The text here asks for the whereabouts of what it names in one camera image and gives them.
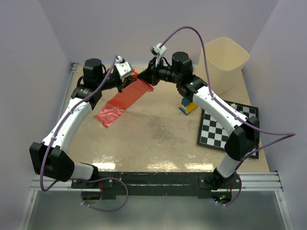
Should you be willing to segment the red plastic trash bag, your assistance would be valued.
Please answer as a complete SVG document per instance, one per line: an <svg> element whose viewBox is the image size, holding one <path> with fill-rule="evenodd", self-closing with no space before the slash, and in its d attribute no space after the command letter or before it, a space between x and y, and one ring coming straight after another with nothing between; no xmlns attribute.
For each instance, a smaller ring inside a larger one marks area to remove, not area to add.
<svg viewBox="0 0 307 230"><path fill-rule="evenodd" d="M104 127L110 127L142 96L148 92L154 91L153 86L140 80L138 75L139 73L134 70L133 77L136 81L123 89L122 92L118 92L103 106L101 111L94 116Z"/></svg>

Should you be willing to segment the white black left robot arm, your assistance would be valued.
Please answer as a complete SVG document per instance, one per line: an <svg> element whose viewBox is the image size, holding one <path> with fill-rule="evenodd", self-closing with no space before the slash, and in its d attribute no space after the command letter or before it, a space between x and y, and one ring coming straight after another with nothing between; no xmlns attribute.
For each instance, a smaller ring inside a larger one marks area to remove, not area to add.
<svg viewBox="0 0 307 230"><path fill-rule="evenodd" d="M78 79L69 104L52 131L39 143L32 143L29 152L36 174L66 182L82 179L89 188L99 184L97 168L74 162L68 150L74 135L84 119L93 111L104 90L117 88L122 92L136 79L132 65L117 56L110 69L102 61L91 58L85 61L83 75Z"/></svg>

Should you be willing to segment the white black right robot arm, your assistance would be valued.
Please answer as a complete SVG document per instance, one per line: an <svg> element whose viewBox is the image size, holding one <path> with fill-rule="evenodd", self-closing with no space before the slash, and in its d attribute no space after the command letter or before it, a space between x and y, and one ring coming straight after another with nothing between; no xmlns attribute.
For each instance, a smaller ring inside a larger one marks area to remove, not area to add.
<svg viewBox="0 0 307 230"><path fill-rule="evenodd" d="M214 169L208 184L214 190L229 185L239 163L259 144L259 120L241 114L211 93L208 83L193 73L192 61L185 52L174 53L172 64L167 66L162 59L154 57L138 77L152 86L159 81L174 83L181 96L208 112L225 129L229 135L224 147L226 156Z"/></svg>

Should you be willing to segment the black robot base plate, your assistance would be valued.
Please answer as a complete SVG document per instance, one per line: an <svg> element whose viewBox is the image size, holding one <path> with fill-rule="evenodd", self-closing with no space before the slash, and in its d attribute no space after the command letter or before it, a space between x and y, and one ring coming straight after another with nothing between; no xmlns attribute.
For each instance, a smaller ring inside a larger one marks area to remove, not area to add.
<svg viewBox="0 0 307 230"><path fill-rule="evenodd" d="M103 200L117 196L195 196L210 199L214 192L230 192L238 189L239 175L219 180L212 172L99 172L101 182L74 180L73 189L82 194L97 190Z"/></svg>

